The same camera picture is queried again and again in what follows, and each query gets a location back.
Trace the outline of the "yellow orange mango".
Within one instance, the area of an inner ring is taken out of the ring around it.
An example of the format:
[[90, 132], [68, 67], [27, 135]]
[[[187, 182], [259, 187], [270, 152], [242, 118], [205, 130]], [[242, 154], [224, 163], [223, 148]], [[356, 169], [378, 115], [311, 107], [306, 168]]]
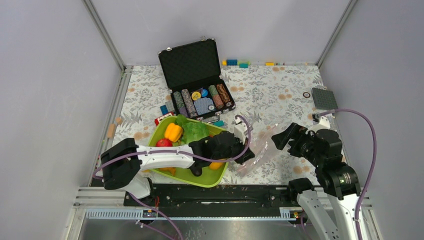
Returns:
[[216, 162], [212, 162], [210, 165], [209, 165], [209, 169], [210, 170], [218, 170], [218, 169], [220, 169], [222, 166], [224, 166], [226, 164], [226, 162], [224, 162], [224, 161], [216, 161]]

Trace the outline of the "clear pink zip top bag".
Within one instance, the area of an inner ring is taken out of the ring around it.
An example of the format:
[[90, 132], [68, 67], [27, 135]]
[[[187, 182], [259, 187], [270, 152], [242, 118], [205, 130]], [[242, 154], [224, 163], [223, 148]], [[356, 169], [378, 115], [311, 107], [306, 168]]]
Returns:
[[289, 123], [274, 124], [270, 129], [252, 139], [249, 148], [255, 157], [245, 161], [236, 170], [241, 178], [252, 174], [255, 170], [262, 167], [262, 165], [276, 160], [283, 154], [282, 150], [277, 149], [272, 136], [282, 133], [289, 125]]

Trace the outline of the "yellow bell pepper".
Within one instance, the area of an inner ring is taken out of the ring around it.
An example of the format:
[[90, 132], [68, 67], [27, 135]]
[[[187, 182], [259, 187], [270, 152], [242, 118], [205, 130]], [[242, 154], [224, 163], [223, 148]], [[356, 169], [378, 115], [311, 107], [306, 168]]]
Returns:
[[164, 138], [171, 142], [177, 142], [183, 134], [183, 128], [175, 123], [170, 123], [164, 132]]

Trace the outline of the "red tomato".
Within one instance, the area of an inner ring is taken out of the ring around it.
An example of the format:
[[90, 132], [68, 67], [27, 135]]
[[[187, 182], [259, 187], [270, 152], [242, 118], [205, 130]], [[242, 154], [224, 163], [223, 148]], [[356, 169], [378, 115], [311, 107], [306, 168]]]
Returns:
[[162, 138], [156, 142], [155, 146], [156, 147], [172, 147], [173, 142], [167, 138]]

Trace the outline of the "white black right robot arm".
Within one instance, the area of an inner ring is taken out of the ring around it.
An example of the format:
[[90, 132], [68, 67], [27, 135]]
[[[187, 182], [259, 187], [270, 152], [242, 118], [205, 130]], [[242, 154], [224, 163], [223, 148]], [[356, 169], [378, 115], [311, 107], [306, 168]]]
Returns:
[[288, 147], [288, 153], [304, 158], [315, 168], [318, 183], [327, 195], [335, 220], [332, 220], [318, 198], [308, 178], [289, 181], [287, 201], [300, 206], [314, 226], [321, 240], [366, 240], [361, 231], [363, 217], [357, 204], [361, 187], [355, 170], [343, 162], [342, 141], [331, 129], [325, 116], [317, 124], [306, 128], [291, 123], [284, 131], [271, 137], [276, 149]]

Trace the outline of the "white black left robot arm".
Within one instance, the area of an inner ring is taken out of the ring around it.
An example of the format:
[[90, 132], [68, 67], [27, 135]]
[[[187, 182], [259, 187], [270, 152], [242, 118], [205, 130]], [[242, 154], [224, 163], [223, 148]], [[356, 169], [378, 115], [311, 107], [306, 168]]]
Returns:
[[174, 176], [177, 169], [188, 169], [199, 177], [203, 168], [219, 169], [227, 162], [242, 164], [254, 157], [249, 149], [252, 127], [241, 115], [234, 119], [233, 132], [211, 134], [209, 124], [183, 115], [167, 117], [160, 123], [167, 125], [154, 146], [137, 145], [134, 138], [122, 140], [100, 155], [93, 177], [102, 180], [106, 190], [125, 190], [148, 206], [155, 192], [151, 180], [139, 175], [141, 171], [162, 169]]

